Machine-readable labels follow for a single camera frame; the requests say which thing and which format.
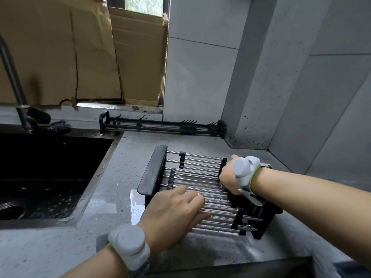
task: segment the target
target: cardboard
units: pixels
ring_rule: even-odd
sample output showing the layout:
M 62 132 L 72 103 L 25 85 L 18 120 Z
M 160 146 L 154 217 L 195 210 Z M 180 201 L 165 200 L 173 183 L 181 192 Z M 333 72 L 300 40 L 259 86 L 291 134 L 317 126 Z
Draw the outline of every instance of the cardboard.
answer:
M 29 104 L 121 99 L 102 0 L 1 0 L 0 22 Z M 2 64 L 0 88 L 0 102 L 16 102 Z
M 165 74 L 167 17 L 119 8 L 109 12 L 125 103 L 157 106 Z

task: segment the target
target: faucet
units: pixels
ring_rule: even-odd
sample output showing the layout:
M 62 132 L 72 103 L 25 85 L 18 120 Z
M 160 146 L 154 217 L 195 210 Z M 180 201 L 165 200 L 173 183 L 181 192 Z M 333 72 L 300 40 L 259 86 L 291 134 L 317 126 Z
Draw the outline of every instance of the faucet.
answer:
M 0 35 L 0 55 L 3 60 L 3 65 L 10 84 L 12 85 L 14 95 L 16 96 L 18 105 L 16 106 L 19 119 L 23 130 L 33 132 L 37 129 L 37 124 L 49 124 L 51 117 L 48 113 L 38 110 L 27 104 L 25 93 L 23 92 L 19 81 L 18 73 L 14 67 L 12 56 L 10 55 L 8 46 Z

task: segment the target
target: hand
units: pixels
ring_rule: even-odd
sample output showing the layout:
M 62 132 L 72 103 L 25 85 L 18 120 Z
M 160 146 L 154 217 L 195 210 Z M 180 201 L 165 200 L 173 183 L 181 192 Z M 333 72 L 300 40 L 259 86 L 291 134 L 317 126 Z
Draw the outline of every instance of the hand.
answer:
M 233 163 L 234 160 L 239 158 L 237 155 L 232 155 L 232 160 L 230 160 L 222 169 L 221 174 L 219 176 L 220 183 L 228 189 L 234 195 L 242 195 L 241 192 L 238 191 L 241 186 L 234 181 L 234 173 L 233 173 Z
M 210 218 L 201 211 L 205 198 L 185 185 L 155 194 L 137 224 L 146 235 L 151 255 L 158 255 L 182 239 L 195 225 Z

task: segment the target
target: stone countertop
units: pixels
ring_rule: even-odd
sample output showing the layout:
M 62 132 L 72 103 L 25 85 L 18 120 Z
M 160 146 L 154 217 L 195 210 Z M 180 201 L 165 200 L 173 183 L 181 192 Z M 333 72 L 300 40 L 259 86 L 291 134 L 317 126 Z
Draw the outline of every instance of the stone countertop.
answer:
M 0 230 L 0 277 L 58 277 L 95 253 L 96 237 L 131 222 L 130 190 L 136 189 L 156 145 L 207 156 L 254 155 L 287 170 L 264 150 L 230 149 L 208 136 L 125 132 L 86 210 L 74 227 Z M 276 215 L 261 240 L 190 233 L 163 252 L 153 273 L 312 256 L 318 277 L 336 276 L 331 262 L 348 257 L 287 213 Z

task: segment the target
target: kitchen sink basin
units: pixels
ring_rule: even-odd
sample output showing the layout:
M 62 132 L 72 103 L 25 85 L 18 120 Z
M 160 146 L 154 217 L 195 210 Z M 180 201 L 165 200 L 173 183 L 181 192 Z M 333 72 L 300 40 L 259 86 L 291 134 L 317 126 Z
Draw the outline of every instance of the kitchen sink basin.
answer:
M 97 132 L 0 125 L 0 229 L 75 225 L 123 134 Z

